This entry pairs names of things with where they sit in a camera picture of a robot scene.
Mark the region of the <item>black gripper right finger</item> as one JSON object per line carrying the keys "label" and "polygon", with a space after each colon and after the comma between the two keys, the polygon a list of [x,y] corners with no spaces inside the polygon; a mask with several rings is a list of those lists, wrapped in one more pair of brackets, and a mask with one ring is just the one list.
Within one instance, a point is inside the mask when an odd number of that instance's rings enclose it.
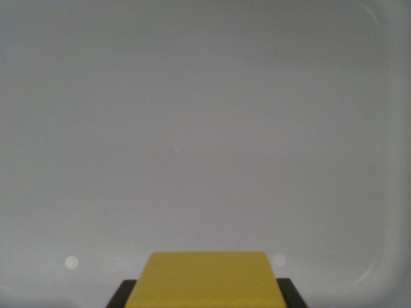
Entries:
{"label": "black gripper right finger", "polygon": [[306,302],[290,278],[277,278],[276,280],[287,308],[308,308]]}

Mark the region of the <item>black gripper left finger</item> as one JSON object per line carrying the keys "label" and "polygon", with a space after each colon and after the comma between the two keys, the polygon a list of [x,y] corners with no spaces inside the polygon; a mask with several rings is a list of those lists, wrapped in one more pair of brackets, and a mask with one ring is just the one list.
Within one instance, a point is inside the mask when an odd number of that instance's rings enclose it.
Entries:
{"label": "black gripper left finger", "polygon": [[134,287],[137,284],[137,280],[124,280],[120,283],[115,293],[112,295],[106,308],[124,308],[128,298],[131,295]]}

